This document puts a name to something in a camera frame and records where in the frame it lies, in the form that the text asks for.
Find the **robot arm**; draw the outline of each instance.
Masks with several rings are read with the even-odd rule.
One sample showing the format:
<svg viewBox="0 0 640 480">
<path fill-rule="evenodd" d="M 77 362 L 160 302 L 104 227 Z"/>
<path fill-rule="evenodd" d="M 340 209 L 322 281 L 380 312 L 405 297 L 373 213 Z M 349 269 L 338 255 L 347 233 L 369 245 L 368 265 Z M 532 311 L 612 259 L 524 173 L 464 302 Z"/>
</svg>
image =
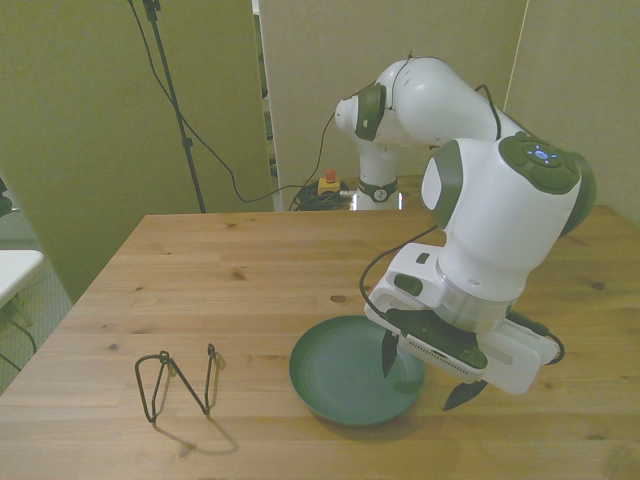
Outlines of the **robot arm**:
<svg viewBox="0 0 640 480">
<path fill-rule="evenodd" d="M 511 306 L 557 238 L 589 213 L 586 161 L 526 133 L 435 58 L 393 64 L 340 102 L 336 121 L 358 144 L 365 201 L 370 185 L 387 192 L 395 181 L 392 145 L 440 147 L 422 197 L 446 244 L 405 246 L 371 293 L 376 308 L 365 307 L 388 330 L 383 371 L 399 345 L 464 383 L 526 392 L 558 347 Z"/>
<path fill-rule="evenodd" d="M 374 85 L 341 101 L 335 118 L 358 147 L 357 204 L 364 210 L 398 208 L 398 147 L 439 147 L 454 138 L 493 141 L 522 130 L 432 57 L 394 63 Z"/>
</svg>

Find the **green plate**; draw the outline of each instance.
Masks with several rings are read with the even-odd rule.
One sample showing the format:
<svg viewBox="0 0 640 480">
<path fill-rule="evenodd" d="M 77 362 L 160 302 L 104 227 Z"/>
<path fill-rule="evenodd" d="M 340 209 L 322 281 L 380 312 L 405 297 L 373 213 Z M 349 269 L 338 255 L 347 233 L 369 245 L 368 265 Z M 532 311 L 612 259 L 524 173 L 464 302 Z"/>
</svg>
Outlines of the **green plate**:
<svg viewBox="0 0 640 480">
<path fill-rule="evenodd" d="M 316 325 L 298 340 L 289 374 L 313 412 L 347 425 L 375 425 L 409 408 L 422 389 L 424 363 L 399 348 L 384 378 L 384 332 L 364 316 L 338 317 Z"/>
</svg>

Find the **cable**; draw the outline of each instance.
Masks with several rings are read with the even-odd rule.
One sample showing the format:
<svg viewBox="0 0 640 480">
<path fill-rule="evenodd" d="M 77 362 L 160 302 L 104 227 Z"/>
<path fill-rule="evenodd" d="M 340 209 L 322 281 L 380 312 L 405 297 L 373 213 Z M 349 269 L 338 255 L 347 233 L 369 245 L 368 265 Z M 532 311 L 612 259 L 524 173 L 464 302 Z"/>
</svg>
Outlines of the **cable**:
<svg viewBox="0 0 640 480">
<path fill-rule="evenodd" d="M 349 186 L 345 182 L 340 183 L 341 190 L 347 190 Z M 322 211 L 335 210 L 351 201 L 351 197 L 343 197 L 340 192 L 324 192 L 318 195 L 318 182 L 315 181 L 298 192 L 295 198 L 294 211 Z"/>
<path fill-rule="evenodd" d="M 145 50 L 147 52 L 147 57 L 149 59 L 149 64 L 151 65 L 151 71 L 153 73 L 153 76 L 155 77 L 156 81 L 158 82 L 158 85 L 160 86 L 160 88 L 162 89 L 162 92 L 165 94 L 165 96 L 167 97 L 167 100 L 169 100 L 169 102 L 171 103 L 171 105 L 173 105 L 173 107 L 176 109 L 176 113 L 178 115 L 180 115 L 180 118 L 182 119 L 182 121 L 184 122 L 184 124 L 186 125 L 186 127 L 189 129 L 189 131 L 193 134 L 194 137 L 196 137 L 196 139 L 207 149 L 209 150 L 209 152 L 211 152 L 213 154 L 214 157 L 216 157 L 216 159 L 220 162 L 220 164 L 227 170 L 227 172 L 229 172 L 229 175 L 231 176 L 231 183 L 233 185 L 233 190 L 236 194 L 236 196 L 238 197 L 238 199 L 240 199 L 242 202 L 244 203 L 252 203 L 252 202 L 257 202 L 259 200 L 263 200 L 267 197 L 270 197 L 271 195 L 273 195 L 274 193 L 278 193 L 281 190 L 284 190 L 286 188 L 302 188 L 301 185 L 287 185 L 284 187 L 280 187 L 277 190 L 274 190 L 270 193 L 267 193 L 266 195 L 263 195 L 261 197 L 258 198 L 253 198 L 253 199 L 245 199 L 244 197 L 242 197 L 242 195 L 240 194 L 240 192 L 238 191 L 238 187 L 236 185 L 236 179 L 235 179 L 235 175 L 233 174 L 233 171 L 231 170 L 231 168 L 229 168 L 229 166 L 224 162 L 224 160 L 222 160 L 222 158 L 220 158 L 220 156 L 213 150 L 213 148 L 211 148 L 201 137 L 200 135 L 198 135 L 198 133 L 191 127 L 191 125 L 189 125 L 189 122 L 187 121 L 187 119 L 184 117 L 184 115 L 182 114 L 182 112 L 180 111 L 180 109 L 177 107 L 177 105 L 173 102 L 173 99 L 171 98 L 171 95 L 169 95 L 169 92 L 167 92 L 167 89 L 165 88 L 164 84 L 162 83 L 162 80 L 160 80 L 160 77 L 158 76 L 158 73 L 156 72 L 155 69 L 155 65 L 153 64 L 153 57 L 151 56 L 151 50 L 149 48 L 149 43 L 147 42 L 147 37 L 144 33 L 144 30 L 142 28 L 142 24 L 140 23 L 140 18 L 138 17 L 138 12 L 136 11 L 135 6 L 133 5 L 133 0 L 129 0 L 129 6 L 131 7 L 131 11 L 133 12 L 133 16 L 136 19 L 136 23 L 138 24 L 138 30 L 140 31 L 140 35 L 142 36 L 142 42 L 144 43 L 144 47 Z"/>
<path fill-rule="evenodd" d="M 558 353 L 558 356 L 556 358 L 554 358 L 553 360 L 551 360 L 549 363 L 547 363 L 547 365 L 554 365 L 554 364 L 560 362 L 560 360 L 562 360 L 564 358 L 564 345 L 562 344 L 560 339 L 558 337 L 556 337 L 553 333 L 549 332 L 547 334 L 547 336 L 551 337 L 551 339 L 554 342 L 556 342 L 558 344 L 558 347 L 560 348 L 560 352 Z"/>
<path fill-rule="evenodd" d="M 329 125 L 331 124 L 331 121 L 335 116 L 336 116 L 336 113 L 333 112 L 331 114 L 331 117 L 329 117 L 329 120 L 327 121 L 326 125 L 322 129 L 322 136 L 320 137 L 320 150 L 318 151 L 318 160 L 316 161 L 316 168 L 313 169 L 313 173 L 309 175 L 309 178 L 305 180 L 304 184 L 300 187 L 300 190 L 298 190 L 298 193 L 296 193 L 295 196 L 293 197 L 293 200 L 291 200 L 291 203 L 289 204 L 289 211 L 291 211 L 291 207 L 293 207 L 294 202 L 300 196 L 300 192 L 302 192 L 302 189 L 304 189 L 307 186 L 309 181 L 311 181 L 311 179 L 314 177 L 314 175 L 318 171 L 318 168 L 320 167 L 320 158 L 322 158 L 322 148 L 324 147 L 324 136 L 327 133 L 327 128 L 329 128 Z"/>
<path fill-rule="evenodd" d="M 487 100 L 489 101 L 489 107 L 491 107 L 491 113 L 493 113 L 493 118 L 496 119 L 496 141 L 500 140 L 502 137 L 502 124 L 500 123 L 500 117 L 498 116 L 498 111 L 496 110 L 496 106 L 493 103 L 493 98 L 491 98 L 491 92 L 489 91 L 489 87 L 487 87 L 484 83 L 478 88 L 476 88 L 476 92 L 478 90 L 484 90 L 487 94 Z"/>
<path fill-rule="evenodd" d="M 16 323 L 13 320 L 11 320 L 9 317 L 5 317 L 5 320 L 9 322 L 11 325 L 13 325 L 14 327 L 16 327 L 18 330 L 20 330 L 29 338 L 29 341 L 31 342 L 31 347 L 33 348 L 33 353 L 36 353 L 38 351 L 38 347 L 36 347 L 36 341 L 34 340 L 33 336 L 27 331 L 27 329 L 24 328 L 19 323 Z"/>
<path fill-rule="evenodd" d="M 0 358 L 3 359 L 5 362 L 7 362 L 9 365 L 11 365 L 16 370 L 18 370 L 19 372 L 22 371 L 22 369 L 19 366 L 17 366 L 15 363 L 13 363 L 11 360 L 9 360 L 7 357 L 2 355 L 1 353 L 0 353 Z"/>
<path fill-rule="evenodd" d="M 367 277 L 367 274 L 369 273 L 369 270 L 371 270 L 373 268 L 373 266 L 376 263 L 378 263 L 378 261 L 380 261 L 380 259 L 382 259 L 383 257 L 385 257 L 385 256 L 389 255 L 390 253 L 393 253 L 393 252 L 395 252 L 397 250 L 400 250 L 402 247 L 404 247 L 405 245 L 410 244 L 411 242 L 415 242 L 419 238 L 424 237 L 425 235 L 433 232 L 436 228 L 438 228 L 438 226 L 434 225 L 433 227 L 429 228 L 428 230 L 425 230 L 424 232 L 420 233 L 419 235 L 416 235 L 415 237 L 410 238 L 406 242 L 398 245 L 397 247 L 394 247 L 391 250 L 387 250 L 386 252 L 381 253 L 376 258 L 374 258 L 373 261 L 369 265 L 367 265 L 367 268 L 364 269 L 364 272 L 362 272 L 362 276 L 360 277 L 360 282 L 359 282 L 360 294 L 364 298 L 364 301 L 367 302 L 367 305 L 369 305 L 371 307 L 371 310 L 373 310 L 380 318 L 386 319 L 386 315 L 383 312 L 381 312 L 378 309 L 378 307 L 376 307 L 373 304 L 373 302 L 371 301 L 371 299 L 367 295 L 367 292 L 365 292 L 365 290 L 364 290 L 364 281 L 365 281 L 365 278 Z"/>
</svg>

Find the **wooden table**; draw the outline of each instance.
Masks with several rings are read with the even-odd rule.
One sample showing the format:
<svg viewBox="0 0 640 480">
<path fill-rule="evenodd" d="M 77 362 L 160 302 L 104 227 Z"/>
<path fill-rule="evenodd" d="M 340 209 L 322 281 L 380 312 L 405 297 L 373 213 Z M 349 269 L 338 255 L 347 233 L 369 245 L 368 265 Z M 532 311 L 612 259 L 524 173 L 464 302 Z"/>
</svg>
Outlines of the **wooden table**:
<svg viewBox="0 0 640 480">
<path fill-rule="evenodd" d="M 567 347 L 525 395 L 489 386 L 445 413 L 458 382 L 428 368 L 416 404 L 371 428 L 298 399 L 298 338 L 360 314 L 365 266 L 430 224 L 420 210 L 145 218 L 0 397 L 0 478 L 638 478 L 640 233 L 605 207 L 518 302 Z M 169 351 L 202 396 L 209 342 L 225 364 L 211 418 L 174 377 L 154 428 L 135 361 Z M 149 391 L 158 365 L 144 365 Z"/>
</svg>

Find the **wall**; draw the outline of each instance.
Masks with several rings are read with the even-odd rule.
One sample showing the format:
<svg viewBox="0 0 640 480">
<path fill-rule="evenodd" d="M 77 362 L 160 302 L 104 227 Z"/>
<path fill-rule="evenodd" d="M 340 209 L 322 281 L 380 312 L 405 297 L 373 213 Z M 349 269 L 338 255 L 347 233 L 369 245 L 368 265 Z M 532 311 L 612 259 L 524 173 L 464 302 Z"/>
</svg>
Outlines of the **wall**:
<svg viewBox="0 0 640 480">
<path fill-rule="evenodd" d="M 582 153 L 598 203 L 640 227 L 640 2 L 531 0 L 507 112 Z"/>
<path fill-rule="evenodd" d="M 265 66 L 281 185 L 313 171 L 320 136 L 340 99 L 413 55 L 448 62 L 470 85 L 505 98 L 526 0 L 260 0 Z M 414 152 L 400 174 L 422 174 Z M 320 172 L 359 176 L 358 154 L 335 125 L 327 131 Z M 295 193 L 284 195 L 285 205 Z"/>
<path fill-rule="evenodd" d="M 269 192 L 250 0 L 161 3 L 185 117 L 244 195 Z M 0 175 L 75 301 L 145 214 L 198 211 L 176 118 L 124 0 L 5 0 L 0 18 Z M 239 202 L 217 161 L 193 153 L 209 211 L 272 209 Z"/>
</svg>

